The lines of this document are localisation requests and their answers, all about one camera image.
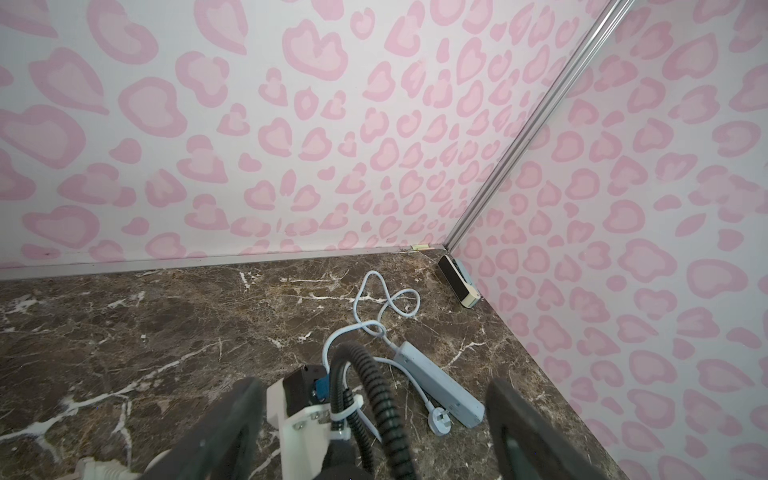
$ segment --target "white cable tie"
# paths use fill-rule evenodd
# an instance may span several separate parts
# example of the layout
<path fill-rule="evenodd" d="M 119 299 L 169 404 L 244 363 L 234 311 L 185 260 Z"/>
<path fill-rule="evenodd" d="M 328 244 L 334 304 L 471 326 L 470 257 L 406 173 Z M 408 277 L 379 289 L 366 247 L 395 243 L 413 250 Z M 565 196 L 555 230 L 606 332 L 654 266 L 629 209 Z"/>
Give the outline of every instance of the white cable tie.
<path fill-rule="evenodd" d="M 362 408 L 362 395 L 359 393 L 355 394 L 355 401 L 352 403 L 352 405 L 346 407 L 344 410 L 342 410 L 339 413 L 333 413 L 331 412 L 331 422 L 341 422 L 346 417 L 352 415 L 357 409 Z"/>

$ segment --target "white cable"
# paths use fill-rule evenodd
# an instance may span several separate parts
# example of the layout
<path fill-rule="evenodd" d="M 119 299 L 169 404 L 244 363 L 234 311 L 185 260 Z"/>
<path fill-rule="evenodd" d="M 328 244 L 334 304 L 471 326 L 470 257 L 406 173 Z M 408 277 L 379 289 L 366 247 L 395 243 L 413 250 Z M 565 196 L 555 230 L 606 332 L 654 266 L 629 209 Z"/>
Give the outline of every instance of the white cable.
<path fill-rule="evenodd" d="M 419 396 L 422 397 L 422 400 L 424 401 L 424 405 L 427 406 L 427 411 L 431 412 L 435 409 L 435 406 L 432 404 L 432 402 L 429 401 L 427 398 L 427 395 L 424 393 L 424 390 L 422 390 L 422 387 L 416 382 L 416 379 L 413 378 L 413 375 L 411 375 L 411 372 L 406 370 L 406 368 L 399 363 L 397 363 L 395 360 L 385 359 L 380 356 L 375 356 L 373 359 L 380 363 L 386 363 L 387 365 L 391 365 L 401 372 L 405 373 L 405 375 L 408 377 L 408 380 L 410 380 L 411 384 L 416 388 L 416 392 L 419 393 Z"/>
<path fill-rule="evenodd" d="M 368 283 L 368 279 L 369 279 L 369 277 L 371 275 L 376 275 L 379 278 L 379 280 L 381 280 L 382 287 L 384 289 L 384 297 L 386 298 L 386 302 L 384 302 L 384 304 L 382 305 L 381 309 L 379 310 L 379 314 L 376 315 L 376 320 L 367 320 L 367 321 L 363 322 L 360 319 L 360 317 L 357 315 L 357 303 L 362 298 L 362 293 L 366 289 L 366 284 Z M 411 310 L 410 312 L 403 312 L 401 309 L 397 308 L 397 306 L 394 303 L 394 300 L 396 300 L 398 297 L 400 297 L 404 293 L 413 293 L 416 296 L 416 307 L 413 310 Z M 354 315 L 355 321 L 357 323 L 355 325 L 349 325 L 349 326 L 342 327 L 342 328 L 338 329 L 337 331 L 331 333 L 331 335 L 328 337 L 328 340 L 326 340 L 325 344 L 323 345 L 323 366 L 326 367 L 326 371 L 330 374 L 330 364 L 328 362 L 328 351 L 330 350 L 331 343 L 333 343 L 333 340 L 339 338 L 339 336 L 343 335 L 344 333 L 353 332 L 353 331 L 355 331 L 357 329 L 363 329 L 363 331 L 365 331 L 369 335 L 373 335 L 375 337 L 378 337 L 378 338 L 384 340 L 384 342 L 387 344 L 387 346 L 389 346 L 389 348 L 397 351 L 397 349 L 398 349 L 397 345 L 395 345 L 392 342 L 392 340 L 387 338 L 386 327 L 384 327 L 384 325 L 382 325 L 382 323 L 381 323 L 381 319 L 382 319 L 382 315 L 384 314 L 384 311 L 387 309 L 387 307 L 392 307 L 392 309 L 395 310 L 400 316 L 404 316 L 405 318 L 413 318 L 417 314 L 417 312 L 419 311 L 419 307 L 421 305 L 422 305 L 422 298 L 419 295 L 419 292 L 417 292 L 413 288 L 402 289 L 399 292 L 395 293 L 394 295 L 390 296 L 389 295 L 389 290 L 386 287 L 386 282 L 384 281 L 384 277 L 382 277 L 381 273 L 379 273 L 379 272 L 377 272 L 375 270 L 370 270 L 363 277 L 362 283 L 360 285 L 360 290 L 358 290 L 357 295 L 355 295 L 355 299 L 354 299 L 353 304 L 352 304 L 352 314 Z M 369 326 L 376 326 L 376 327 L 379 328 L 379 331 L 370 329 L 370 328 L 368 328 Z M 386 363 L 387 365 L 394 366 L 395 368 L 397 368 L 401 372 L 405 373 L 405 375 L 408 377 L 408 380 L 411 382 L 411 384 L 413 384 L 413 386 L 416 388 L 416 391 L 422 397 L 422 400 L 424 401 L 424 405 L 426 406 L 427 410 L 429 412 L 432 412 L 432 410 L 435 409 L 435 406 L 432 404 L 432 402 L 429 401 L 429 399 L 427 398 L 427 395 L 424 393 L 424 390 L 422 390 L 422 387 L 416 382 L 416 380 L 413 378 L 411 373 L 404 366 L 400 365 L 399 363 L 397 363 L 394 360 L 386 359 L 386 358 L 383 358 L 383 357 L 378 357 L 377 356 L 377 357 L 373 357 L 373 358 L 377 362 Z M 344 386 L 345 387 L 347 386 L 346 374 L 349 371 L 349 367 L 350 367 L 350 364 L 347 363 L 344 366 L 344 370 L 342 372 L 342 374 L 343 374 L 342 378 L 343 378 Z M 379 430 L 376 429 L 376 427 L 373 425 L 373 422 L 371 422 L 370 419 L 368 419 L 368 417 L 366 417 L 366 415 L 362 412 L 362 409 L 358 408 L 357 409 L 357 413 L 358 413 L 362 423 L 368 428 L 368 430 L 370 430 L 370 432 L 376 437 L 376 439 L 379 440 L 379 442 L 381 442 L 382 441 L 381 435 L 379 434 Z"/>
<path fill-rule="evenodd" d="M 363 321 L 360 320 L 360 317 L 357 316 L 357 303 L 360 301 L 360 297 L 362 297 L 362 292 L 363 290 L 366 289 L 366 283 L 368 283 L 368 278 L 371 275 L 376 275 L 379 278 L 379 280 L 382 281 L 382 287 L 384 288 L 384 296 L 386 297 L 386 302 L 384 303 L 384 305 L 382 305 L 381 310 L 379 310 L 379 315 L 376 316 L 377 321 L 381 322 L 382 315 L 384 314 L 384 310 L 386 310 L 388 306 L 392 307 L 392 310 L 395 310 L 398 313 L 398 315 L 404 316 L 405 318 L 413 318 L 417 314 L 417 312 L 419 311 L 419 307 L 422 305 L 422 297 L 419 295 L 419 292 L 415 291 L 413 288 L 404 288 L 400 290 L 398 293 L 395 293 L 394 295 L 390 296 L 389 290 L 386 287 L 386 282 L 384 281 L 384 277 L 382 277 L 382 274 L 375 270 L 370 270 L 362 278 L 362 283 L 360 284 L 360 290 L 357 292 L 357 295 L 355 295 L 355 301 L 352 304 L 352 314 L 354 315 L 355 321 L 357 323 L 363 323 Z M 397 299 L 399 296 L 401 296 L 404 293 L 413 293 L 414 295 L 416 295 L 416 307 L 410 312 L 403 312 L 401 309 L 397 308 L 397 306 L 393 302 L 393 300 Z M 397 350 L 397 346 L 386 337 L 385 330 L 376 332 L 374 330 L 371 330 L 367 326 L 364 326 L 362 329 L 365 330 L 366 333 L 370 335 L 380 337 L 381 339 L 384 340 L 384 342 L 386 342 L 387 345 L 389 345 L 389 348 L 393 350 Z"/>
<path fill-rule="evenodd" d="M 378 326 L 380 328 L 380 331 L 373 332 L 371 329 L 368 328 L 368 326 Z M 386 327 L 381 324 L 381 322 L 377 322 L 376 320 L 367 320 L 365 322 L 360 322 L 358 320 L 358 323 L 355 325 L 348 325 L 344 326 L 337 331 L 331 333 L 331 336 L 328 337 L 328 340 L 326 340 L 325 345 L 323 345 L 323 366 L 326 367 L 326 372 L 331 373 L 331 365 L 328 363 L 328 350 L 331 348 L 331 343 L 333 343 L 333 340 L 339 338 L 339 336 L 354 332 L 358 329 L 364 329 L 367 332 L 369 332 L 373 336 L 381 336 L 386 337 Z"/>

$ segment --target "wall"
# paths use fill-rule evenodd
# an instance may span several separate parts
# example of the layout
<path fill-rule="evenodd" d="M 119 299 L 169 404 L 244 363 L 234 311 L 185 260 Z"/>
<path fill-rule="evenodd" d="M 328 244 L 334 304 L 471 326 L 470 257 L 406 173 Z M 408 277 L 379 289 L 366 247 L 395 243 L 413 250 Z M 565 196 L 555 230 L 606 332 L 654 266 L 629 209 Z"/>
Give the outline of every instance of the wall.
<path fill-rule="evenodd" d="M 633 480 L 768 478 L 766 28 L 638 2 L 455 252 Z"/>
<path fill-rule="evenodd" d="M 601 6 L 4 2 L 0 262 L 440 243 Z"/>

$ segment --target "brown marble floor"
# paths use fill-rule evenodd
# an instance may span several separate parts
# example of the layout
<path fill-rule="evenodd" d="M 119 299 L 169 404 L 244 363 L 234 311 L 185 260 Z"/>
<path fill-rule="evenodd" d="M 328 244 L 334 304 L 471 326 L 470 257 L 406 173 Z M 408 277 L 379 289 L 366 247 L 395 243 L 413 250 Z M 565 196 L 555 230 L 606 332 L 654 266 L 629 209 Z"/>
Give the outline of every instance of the brown marble floor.
<path fill-rule="evenodd" d="M 238 379 L 269 385 L 319 363 L 326 336 L 354 322 L 351 302 L 367 270 L 381 272 L 392 292 L 410 286 L 422 295 L 416 318 L 385 314 L 392 340 L 415 344 L 480 400 L 491 377 L 508 379 L 608 478 L 625 478 L 491 307 L 461 307 L 437 267 L 442 253 L 0 283 L 0 478 L 52 479 L 86 456 L 143 471 Z M 373 280 L 367 290 L 359 311 L 372 319 L 383 294 Z M 391 356 L 365 334 L 346 338 Z M 455 422 L 435 437 L 421 400 L 388 370 L 423 478 L 499 477 L 486 423 Z M 280 477 L 278 447 L 265 423 L 253 478 Z M 376 477 L 388 478 L 378 466 Z"/>

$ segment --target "baseboard trim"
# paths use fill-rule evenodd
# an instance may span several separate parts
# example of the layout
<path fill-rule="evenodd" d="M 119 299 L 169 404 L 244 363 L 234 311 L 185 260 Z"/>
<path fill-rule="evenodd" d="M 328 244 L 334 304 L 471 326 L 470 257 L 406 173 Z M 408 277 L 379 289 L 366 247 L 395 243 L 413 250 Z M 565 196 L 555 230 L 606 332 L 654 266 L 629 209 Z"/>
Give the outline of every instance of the baseboard trim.
<path fill-rule="evenodd" d="M 232 265 L 235 263 L 261 263 L 278 260 L 299 260 L 326 257 L 347 257 L 371 253 L 416 252 L 411 247 L 377 247 L 352 250 L 317 250 L 311 252 L 279 252 L 255 255 L 226 255 L 221 257 L 180 258 L 172 260 L 132 260 L 111 263 L 74 263 L 70 265 L 21 266 L 0 269 L 0 280 L 28 280 L 53 276 L 98 275 L 102 273 L 137 272 L 141 270 L 166 270 L 194 266 Z"/>

